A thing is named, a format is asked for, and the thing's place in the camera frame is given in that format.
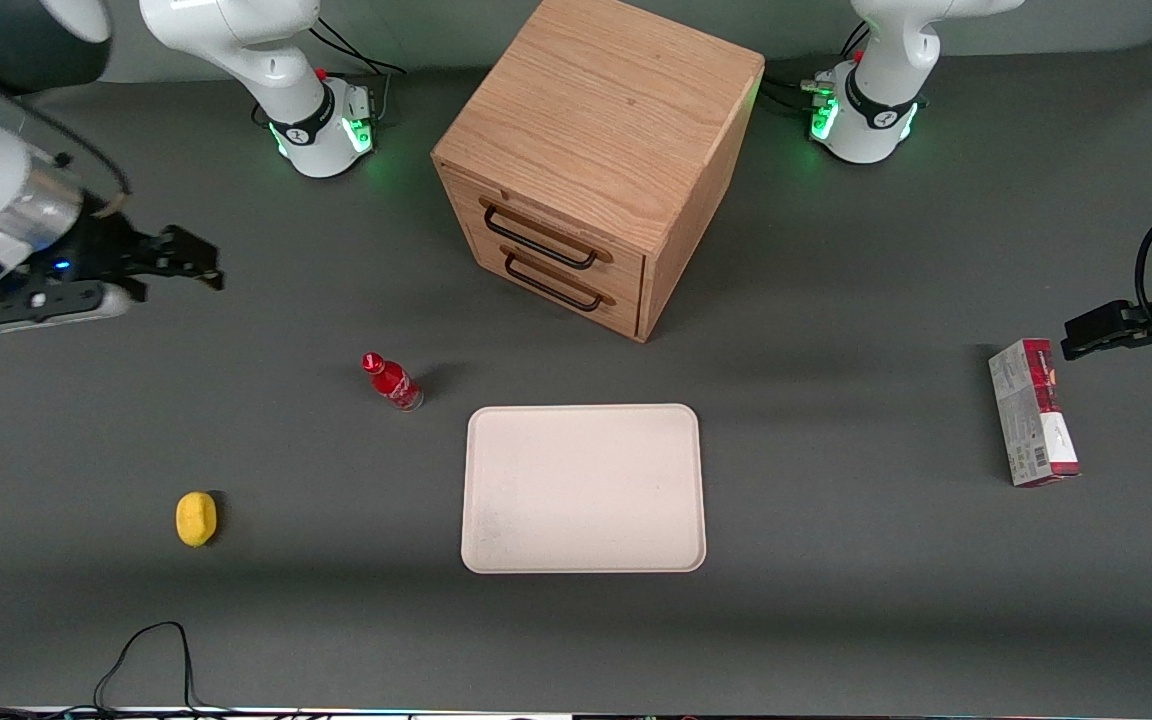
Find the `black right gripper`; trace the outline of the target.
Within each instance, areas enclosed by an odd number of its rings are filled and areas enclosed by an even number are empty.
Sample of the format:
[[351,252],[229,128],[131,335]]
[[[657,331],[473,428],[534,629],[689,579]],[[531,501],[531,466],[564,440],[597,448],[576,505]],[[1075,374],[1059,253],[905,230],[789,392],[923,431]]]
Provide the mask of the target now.
[[159,237],[137,232],[122,213],[96,217],[104,209],[97,195],[84,195],[76,223],[46,250],[46,278],[50,281],[101,281],[131,287],[141,276],[184,278],[205,285],[212,291],[223,291],[225,274],[214,266],[219,251],[197,234],[183,227],[162,229],[162,253]]

